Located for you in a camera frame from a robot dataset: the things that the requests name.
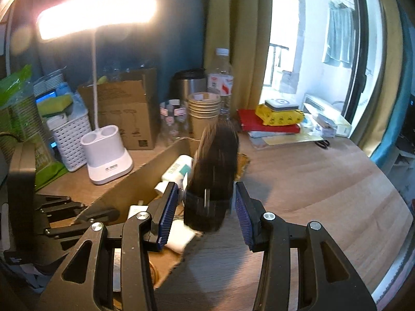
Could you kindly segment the green snack bag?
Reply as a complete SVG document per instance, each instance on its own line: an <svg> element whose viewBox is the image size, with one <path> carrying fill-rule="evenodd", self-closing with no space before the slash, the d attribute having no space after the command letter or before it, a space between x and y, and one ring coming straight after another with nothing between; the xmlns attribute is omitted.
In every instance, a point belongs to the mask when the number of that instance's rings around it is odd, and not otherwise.
<svg viewBox="0 0 415 311"><path fill-rule="evenodd" d="M36 175L35 189L39 190L68 172L59 162L49 143L42 119L39 115L30 82L32 67L25 65L1 80L1 152L7 163L17 142L34 145Z"/></svg>

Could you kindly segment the brown lamp carton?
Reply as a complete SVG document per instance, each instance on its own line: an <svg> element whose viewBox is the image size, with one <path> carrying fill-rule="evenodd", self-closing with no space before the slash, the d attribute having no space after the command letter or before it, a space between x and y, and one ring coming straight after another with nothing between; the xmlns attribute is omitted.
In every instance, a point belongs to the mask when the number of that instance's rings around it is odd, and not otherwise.
<svg viewBox="0 0 415 311"><path fill-rule="evenodd" d="M97 91L99 127L116 125L128 150L152 150L160 130L156 69L123 72Z"/></svg>

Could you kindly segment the white power bank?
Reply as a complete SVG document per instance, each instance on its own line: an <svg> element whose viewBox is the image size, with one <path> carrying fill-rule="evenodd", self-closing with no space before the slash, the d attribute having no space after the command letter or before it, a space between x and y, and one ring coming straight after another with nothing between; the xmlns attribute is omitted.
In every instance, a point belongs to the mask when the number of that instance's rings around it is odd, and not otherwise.
<svg viewBox="0 0 415 311"><path fill-rule="evenodd" d="M285 99L269 99L265 100L265 105L268 106L273 111L288 111L288 110L298 110L299 105L297 103L292 103Z"/></svg>

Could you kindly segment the black scissors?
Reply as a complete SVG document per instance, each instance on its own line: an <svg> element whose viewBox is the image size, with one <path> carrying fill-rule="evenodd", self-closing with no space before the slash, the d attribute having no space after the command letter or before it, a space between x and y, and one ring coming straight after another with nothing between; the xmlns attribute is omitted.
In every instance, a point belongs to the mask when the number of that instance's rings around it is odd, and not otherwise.
<svg viewBox="0 0 415 311"><path fill-rule="evenodd" d="M328 140L318 140L314 142L315 145L319 146L320 148L327 150L330 147L330 142Z"/></svg>

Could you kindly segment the stainless steel thermos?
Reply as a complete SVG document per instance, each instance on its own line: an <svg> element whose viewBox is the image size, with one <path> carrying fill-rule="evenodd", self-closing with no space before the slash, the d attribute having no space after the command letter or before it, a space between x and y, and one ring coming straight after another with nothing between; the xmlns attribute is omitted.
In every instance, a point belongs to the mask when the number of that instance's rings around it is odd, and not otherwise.
<svg viewBox="0 0 415 311"><path fill-rule="evenodd" d="M176 72L170 84L172 98L187 101L193 93L207 91L207 77L203 68L187 69Z"/></svg>

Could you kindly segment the red book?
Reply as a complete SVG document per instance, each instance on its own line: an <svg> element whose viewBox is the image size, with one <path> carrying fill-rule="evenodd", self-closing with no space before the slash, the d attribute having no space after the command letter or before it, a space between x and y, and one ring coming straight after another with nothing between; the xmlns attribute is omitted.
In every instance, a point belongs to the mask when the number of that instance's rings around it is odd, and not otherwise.
<svg viewBox="0 0 415 311"><path fill-rule="evenodd" d="M240 109L237 111L240 127L243 131L259 131L273 133L299 133L300 125L266 126L263 120L255 114L254 110Z"/></svg>

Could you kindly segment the white woven plastic basket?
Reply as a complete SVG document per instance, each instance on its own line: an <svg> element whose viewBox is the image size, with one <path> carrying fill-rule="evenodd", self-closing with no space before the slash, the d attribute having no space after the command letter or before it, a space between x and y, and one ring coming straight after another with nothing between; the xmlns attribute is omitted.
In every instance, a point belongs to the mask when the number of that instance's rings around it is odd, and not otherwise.
<svg viewBox="0 0 415 311"><path fill-rule="evenodd" d="M74 172L87 163L81 139L91 131L87 110L51 131L62 163L69 172Z"/></svg>

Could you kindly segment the white pill bottle teal label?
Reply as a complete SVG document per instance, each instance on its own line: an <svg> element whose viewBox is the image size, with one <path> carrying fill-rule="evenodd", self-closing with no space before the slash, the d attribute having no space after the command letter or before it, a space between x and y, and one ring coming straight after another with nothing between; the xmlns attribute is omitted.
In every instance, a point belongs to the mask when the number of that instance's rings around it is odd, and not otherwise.
<svg viewBox="0 0 415 311"><path fill-rule="evenodd" d="M162 181L175 182L182 184L187 173L191 172L193 158L189 155L180 155L173 164L162 174Z"/></svg>

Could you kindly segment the yellow green sponge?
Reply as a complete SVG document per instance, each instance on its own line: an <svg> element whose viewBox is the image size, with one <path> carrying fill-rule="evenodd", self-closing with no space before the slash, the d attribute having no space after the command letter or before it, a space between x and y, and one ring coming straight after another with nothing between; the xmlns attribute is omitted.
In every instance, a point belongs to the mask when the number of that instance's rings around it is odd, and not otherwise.
<svg viewBox="0 0 415 311"><path fill-rule="evenodd" d="M47 98L37 104L37 109L42 117L50 117L55 114L64 112L66 108L72 105L73 100L70 94Z"/></svg>

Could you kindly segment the cardboard box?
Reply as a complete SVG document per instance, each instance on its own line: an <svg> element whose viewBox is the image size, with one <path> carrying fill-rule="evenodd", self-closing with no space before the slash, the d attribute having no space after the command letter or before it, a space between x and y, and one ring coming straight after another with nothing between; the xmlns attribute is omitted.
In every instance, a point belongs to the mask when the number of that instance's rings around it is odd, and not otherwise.
<svg viewBox="0 0 415 311"><path fill-rule="evenodd" d="M67 173L47 185L42 193L67 195L86 204L87 212L114 207L125 221L131 205L158 197L155 191L161 175L180 155L192 155L197 142L183 138L170 147L154 150L133 150L133 170L117 180L95 185L89 180L86 167ZM262 257L248 250L244 244L235 210L226 212L221 228L214 233L195 237L182 255L172 252L150 261L160 273L155 292L158 295L219 294L239 291L258 281Z"/></svg>

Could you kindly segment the yellow tissue pack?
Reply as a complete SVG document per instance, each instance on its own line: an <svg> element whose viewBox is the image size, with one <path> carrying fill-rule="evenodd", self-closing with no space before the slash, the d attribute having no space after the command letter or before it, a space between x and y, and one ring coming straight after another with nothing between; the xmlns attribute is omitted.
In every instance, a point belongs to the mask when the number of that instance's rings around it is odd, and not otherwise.
<svg viewBox="0 0 415 311"><path fill-rule="evenodd" d="M289 126L299 124L305 118L301 110L274 111L264 104L256 107L255 114L265 126Z"/></svg>

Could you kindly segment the patterned glass jar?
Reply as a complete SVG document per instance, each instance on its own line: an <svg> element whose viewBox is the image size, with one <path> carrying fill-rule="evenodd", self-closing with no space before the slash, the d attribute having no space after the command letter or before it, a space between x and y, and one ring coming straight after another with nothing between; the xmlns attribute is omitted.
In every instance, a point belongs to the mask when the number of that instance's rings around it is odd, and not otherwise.
<svg viewBox="0 0 415 311"><path fill-rule="evenodd" d="M160 136L166 146L189 135L189 120L185 102L170 99L160 103Z"/></svg>

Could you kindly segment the stack of paper cups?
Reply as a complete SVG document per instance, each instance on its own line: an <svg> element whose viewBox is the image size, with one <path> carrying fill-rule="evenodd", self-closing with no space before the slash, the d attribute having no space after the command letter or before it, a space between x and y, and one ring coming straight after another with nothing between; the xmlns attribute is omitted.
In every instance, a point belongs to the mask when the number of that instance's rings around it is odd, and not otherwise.
<svg viewBox="0 0 415 311"><path fill-rule="evenodd" d="M217 122L221 98L215 93L198 92L187 100L192 133L195 139L200 139L205 128Z"/></svg>

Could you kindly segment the clear water bottle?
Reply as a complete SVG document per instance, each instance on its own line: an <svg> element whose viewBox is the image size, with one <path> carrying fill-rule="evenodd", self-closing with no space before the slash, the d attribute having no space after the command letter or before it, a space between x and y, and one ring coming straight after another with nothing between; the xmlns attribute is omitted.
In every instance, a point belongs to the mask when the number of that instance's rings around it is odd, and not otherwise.
<svg viewBox="0 0 415 311"><path fill-rule="evenodd" d="M220 96L220 116L223 119L230 119L233 72L228 48L215 49L215 57L211 60L207 71L208 92Z"/></svg>

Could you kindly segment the white small jar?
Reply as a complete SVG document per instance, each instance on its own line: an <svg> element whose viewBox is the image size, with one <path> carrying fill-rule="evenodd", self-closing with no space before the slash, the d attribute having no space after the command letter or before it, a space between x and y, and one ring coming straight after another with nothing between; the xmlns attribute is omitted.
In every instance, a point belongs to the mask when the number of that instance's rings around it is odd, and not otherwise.
<svg viewBox="0 0 415 311"><path fill-rule="evenodd" d="M183 220L174 220L165 246L177 254L182 254L189 242L201 236L201 232L194 231Z"/></svg>

